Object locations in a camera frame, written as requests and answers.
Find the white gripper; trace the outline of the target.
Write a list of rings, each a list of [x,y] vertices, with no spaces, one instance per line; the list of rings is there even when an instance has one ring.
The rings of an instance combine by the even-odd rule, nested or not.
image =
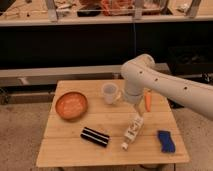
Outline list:
[[[116,96],[116,101],[122,101],[123,99],[131,104],[134,104],[134,109],[140,117],[143,117],[144,110],[140,106],[139,102],[141,101],[143,95],[141,89],[124,89],[123,92],[119,92]]]

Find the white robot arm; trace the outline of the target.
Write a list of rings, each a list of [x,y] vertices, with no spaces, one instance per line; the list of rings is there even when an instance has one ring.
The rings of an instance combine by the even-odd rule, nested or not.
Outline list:
[[[121,76],[123,99],[130,104],[138,104],[143,89],[149,88],[213,121],[213,86],[158,72],[149,54],[125,62]]]

